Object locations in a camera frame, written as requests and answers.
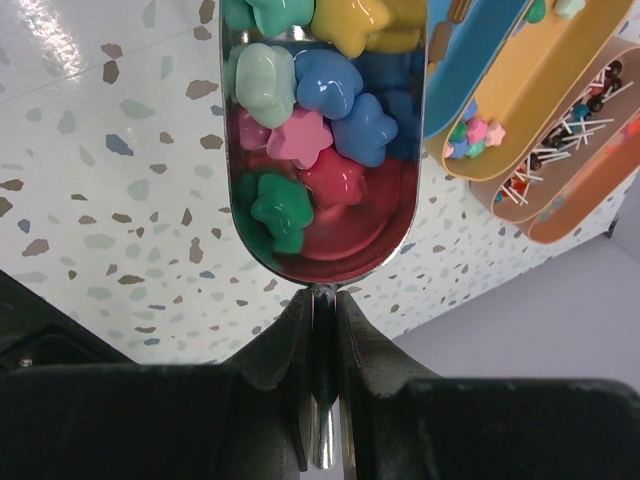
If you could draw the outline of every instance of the teal candy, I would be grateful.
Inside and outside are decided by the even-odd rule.
[[[286,49],[254,43],[240,54],[238,103],[263,127],[278,128],[291,118],[296,87],[293,57]]]
[[[253,9],[245,0],[226,0],[222,5],[224,19],[231,30],[256,28]]]
[[[314,0],[246,0],[253,6],[258,29],[267,37],[275,37],[294,25],[311,23]]]
[[[479,141],[478,143],[474,143],[469,147],[469,151],[467,152],[467,157],[476,158],[484,152],[484,140]]]

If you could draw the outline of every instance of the green candy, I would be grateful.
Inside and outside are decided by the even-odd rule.
[[[246,0],[253,6],[258,29],[275,37],[294,25],[309,25],[315,10],[314,0]]]
[[[275,239],[274,251],[300,253],[303,229],[313,221],[313,208],[307,188],[277,173],[265,173],[258,180],[258,196],[251,216],[266,225]]]
[[[247,248],[265,265],[276,270],[280,265],[273,258],[274,240],[266,227],[256,222],[249,213],[258,195],[258,180],[266,172],[248,172],[233,184],[233,219]]]
[[[484,140],[480,140],[478,143],[471,145],[467,152],[467,157],[476,158],[482,152],[484,152]]]
[[[224,18],[231,30],[256,28],[266,37],[276,37],[294,25],[311,23],[314,0],[225,0]]]
[[[453,129],[453,132],[451,133],[449,142],[460,143],[463,142],[465,138],[467,138],[467,124],[464,122],[458,122],[456,127]]]
[[[547,4],[544,0],[533,0],[533,4],[524,19],[531,24],[540,23],[547,15]]]

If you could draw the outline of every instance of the speckled white wall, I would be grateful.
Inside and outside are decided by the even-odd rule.
[[[213,0],[0,5],[0,268],[139,362],[223,360],[298,288],[233,226],[217,37]],[[631,181],[541,247],[421,175],[401,254],[350,288],[392,337],[606,230]]]

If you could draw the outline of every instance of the blue candy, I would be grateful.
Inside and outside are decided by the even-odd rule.
[[[298,103],[329,120],[346,117],[356,96],[362,93],[362,76],[342,54],[331,50],[307,50],[296,55]]]
[[[362,78],[364,91],[409,90],[411,56],[365,52],[353,60]]]
[[[467,110],[464,112],[464,115],[462,115],[462,121],[468,122],[476,113],[478,113],[478,102],[476,102],[476,99],[474,98],[473,100],[471,100],[471,103],[469,104]]]
[[[380,102],[369,93],[356,98],[351,113],[331,122],[336,150],[365,167],[378,167],[387,145],[398,135],[398,124],[385,115]]]
[[[378,96],[384,112],[398,123],[398,136],[389,144],[387,154],[398,160],[420,158],[420,111],[408,92],[389,90]]]
[[[452,142],[451,146],[453,147],[453,153],[449,158],[460,159],[464,157],[471,148],[469,146],[469,142],[467,140],[463,140],[462,142]]]

